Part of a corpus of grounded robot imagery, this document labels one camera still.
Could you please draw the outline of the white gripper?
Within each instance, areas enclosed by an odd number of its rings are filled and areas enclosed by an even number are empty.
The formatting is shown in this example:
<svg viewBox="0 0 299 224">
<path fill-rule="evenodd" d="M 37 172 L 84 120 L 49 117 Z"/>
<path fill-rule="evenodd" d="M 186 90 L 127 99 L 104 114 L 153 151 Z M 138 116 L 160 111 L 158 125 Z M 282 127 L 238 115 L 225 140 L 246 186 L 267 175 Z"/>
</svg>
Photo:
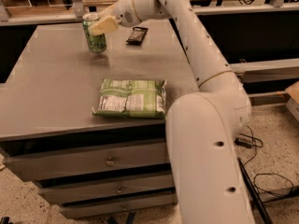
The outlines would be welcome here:
<svg viewBox="0 0 299 224">
<path fill-rule="evenodd" d="M 119 24 L 124 27 L 137 25 L 134 0 L 119 0 L 114 6 L 111 5 L 101 10 L 98 16 L 101 19 L 88 28 L 91 35 L 114 32 L 118 29 Z"/>
</svg>

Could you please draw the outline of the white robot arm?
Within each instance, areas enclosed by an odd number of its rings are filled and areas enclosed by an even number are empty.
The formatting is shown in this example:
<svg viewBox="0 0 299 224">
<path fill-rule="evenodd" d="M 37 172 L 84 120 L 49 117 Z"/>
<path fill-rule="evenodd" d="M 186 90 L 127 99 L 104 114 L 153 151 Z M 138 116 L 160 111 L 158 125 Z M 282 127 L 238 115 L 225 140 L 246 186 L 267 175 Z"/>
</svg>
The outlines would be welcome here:
<svg viewBox="0 0 299 224">
<path fill-rule="evenodd" d="M 100 11 L 94 35 L 171 18 L 198 90 L 179 97 L 166 116 L 166 143 L 183 224 L 255 224 L 235 155 L 251 103 L 190 0 L 119 0 Z"/>
</svg>

